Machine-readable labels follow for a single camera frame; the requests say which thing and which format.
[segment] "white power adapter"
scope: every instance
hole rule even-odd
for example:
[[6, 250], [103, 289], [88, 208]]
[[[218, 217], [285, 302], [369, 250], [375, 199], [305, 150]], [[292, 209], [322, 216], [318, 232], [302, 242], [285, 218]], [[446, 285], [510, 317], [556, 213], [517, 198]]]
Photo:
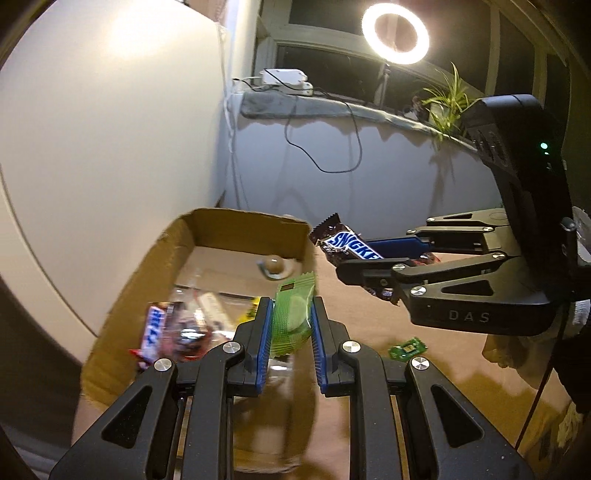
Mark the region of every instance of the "white power adapter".
[[314, 88], [308, 77], [301, 70], [296, 69], [266, 69], [261, 72], [262, 84], [273, 85], [280, 92], [288, 95], [311, 96]]

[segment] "potted plant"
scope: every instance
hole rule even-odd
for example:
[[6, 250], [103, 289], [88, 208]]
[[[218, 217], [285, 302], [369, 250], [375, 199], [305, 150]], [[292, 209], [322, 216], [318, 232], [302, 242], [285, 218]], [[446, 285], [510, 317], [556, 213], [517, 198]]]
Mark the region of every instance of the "potted plant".
[[423, 105], [428, 105], [431, 110], [429, 121], [439, 132], [437, 135], [439, 142], [443, 141], [445, 135], [460, 134], [460, 115], [476, 102], [476, 100], [468, 98], [466, 85], [453, 62], [452, 67], [453, 78], [449, 78], [447, 74], [438, 70], [445, 78], [447, 89], [438, 86], [423, 89], [432, 95], [432, 97], [423, 100]]

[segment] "cable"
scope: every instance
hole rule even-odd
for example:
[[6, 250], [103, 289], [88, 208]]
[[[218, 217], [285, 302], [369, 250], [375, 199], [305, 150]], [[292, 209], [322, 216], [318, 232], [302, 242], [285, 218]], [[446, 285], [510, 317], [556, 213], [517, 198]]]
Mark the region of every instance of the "cable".
[[[290, 85], [287, 85], [286, 83], [283, 83], [279, 78], [277, 78], [275, 75], [273, 75], [271, 72], [269, 72], [269, 70], [267, 70], [267, 69], [264, 69], [264, 70], [269, 75], [271, 75], [275, 80], [277, 80], [280, 84], [282, 84], [284, 87], [287, 87], [290, 90], [297, 90], [298, 92], [301, 92], [300, 89], [293, 88]], [[312, 161], [312, 163], [316, 166], [316, 168], [318, 168], [318, 170], [320, 170], [322, 173], [331, 173], [331, 174], [332, 173], [351, 173], [351, 172], [353, 172], [353, 171], [355, 171], [355, 170], [357, 170], [359, 168], [359, 166], [361, 165], [361, 161], [363, 160], [363, 146], [361, 145], [361, 138], [359, 136], [359, 128], [357, 126], [357, 120], [355, 120], [355, 114], [353, 113], [353, 110], [351, 109], [351, 106], [347, 102], [345, 102], [344, 100], [340, 100], [338, 98], [334, 98], [332, 95], [328, 94], [323, 89], [315, 88], [314, 90], [322, 93], [326, 98], [328, 98], [328, 100], [333, 100], [335, 102], [344, 103], [345, 106], [347, 107], [347, 109], [349, 110], [349, 113], [351, 114], [351, 120], [353, 121], [353, 125], [355, 126], [355, 135], [357, 136], [357, 143], [359, 145], [359, 160], [357, 161], [357, 163], [355, 164], [355, 166], [353, 166], [352, 168], [349, 168], [347, 170], [335, 170], [335, 171], [325, 170], [320, 165], [318, 165], [318, 163], [316, 162], [316, 160], [314, 160], [314, 158], [312, 157], [312, 155], [310, 155], [306, 151], [306, 149], [304, 147], [301, 147], [300, 145], [297, 145], [297, 144], [293, 143], [289, 139], [289, 137], [287, 137], [287, 129], [290, 126], [291, 119], [296, 114], [295, 112], [296, 112], [296, 109], [297, 109], [297, 101], [298, 101], [298, 97], [297, 96], [295, 97], [294, 107], [292, 108], [289, 116], [287, 117], [287, 122], [285, 123], [285, 128], [283, 130], [283, 136], [285, 137], [285, 141], [287, 143], [289, 143], [292, 147], [296, 147], [299, 150], [302, 150], [302, 152], [306, 154], [306, 156]]]
[[554, 356], [556, 353], [556, 346], [558, 345], [559, 342], [562, 341], [562, 339], [564, 337], [564, 331], [566, 330], [566, 325], [569, 322], [569, 315], [570, 315], [570, 303], [567, 303], [564, 305], [563, 317], [562, 317], [562, 320], [560, 323], [560, 329], [558, 330], [558, 336], [556, 337], [556, 343], [552, 347], [552, 353], [550, 354], [550, 359], [548, 360], [548, 365], [546, 366], [546, 370], [544, 372], [544, 376], [542, 377], [542, 381], [541, 381], [540, 386], [538, 388], [538, 392], [535, 395], [534, 402], [531, 404], [530, 412], [527, 414], [527, 418], [525, 419], [525, 423], [523, 424], [523, 427], [522, 427], [521, 432], [519, 434], [519, 438], [515, 442], [515, 450], [517, 450], [519, 448], [519, 446], [521, 445], [521, 441], [523, 440], [523, 437], [525, 436], [525, 432], [527, 431], [527, 427], [530, 426], [531, 419], [534, 416], [535, 409], [538, 407], [538, 403], [540, 403], [540, 400], [542, 398], [542, 393], [544, 392], [544, 387], [546, 386], [546, 383], [548, 383], [548, 380], [550, 379], [550, 375], [552, 374], [552, 369], [554, 368], [553, 360], [554, 360]]

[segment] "white wall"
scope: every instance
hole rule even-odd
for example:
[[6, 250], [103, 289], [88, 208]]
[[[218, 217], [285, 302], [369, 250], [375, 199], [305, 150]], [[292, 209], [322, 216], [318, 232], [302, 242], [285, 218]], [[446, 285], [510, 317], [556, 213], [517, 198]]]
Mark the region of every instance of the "white wall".
[[160, 232], [222, 192], [221, 58], [175, 0], [60, 0], [0, 70], [0, 275], [78, 359]]
[[[240, 98], [235, 95], [235, 112]], [[447, 140], [437, 151], [424, 132], [357, 123], [361, 166], [353, 173], [326, 174], [287, 144], [285, 120], [239, 116], [233, 162], [239, 176], [234, 184], [230, 170], [224, 205], [237, 207], [238, 191], [242, 208], [293, 215], [312, 226], [338, 212], [365, 238], [404, 235], [430, 216], [500, 205], [492, 173], [472, 149]], [[288, 135], [325, 170], [345, 170], [358, 159], [350, 118], [292, 120]]]

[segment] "illuminated ring light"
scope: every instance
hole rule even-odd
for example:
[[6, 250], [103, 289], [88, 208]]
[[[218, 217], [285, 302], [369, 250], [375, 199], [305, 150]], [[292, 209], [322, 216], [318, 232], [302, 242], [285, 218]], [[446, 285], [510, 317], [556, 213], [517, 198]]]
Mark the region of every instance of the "illuminated ring light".
[[[398, 15], [403, 17], [413, 26], [417, 33], [417, 44], [409, 51], [396, 51], [388, 47], [379, 38], [375, 31], [376, 20], [382, 15]], [[429, 50], [429, 33], [427, 27], [410, 10], [396, 4], [375, 4], [369, 7], [361, 20], [361, 30], [370, 47], [383, 59], [390, 63], [411, 65], [422, 60]]]

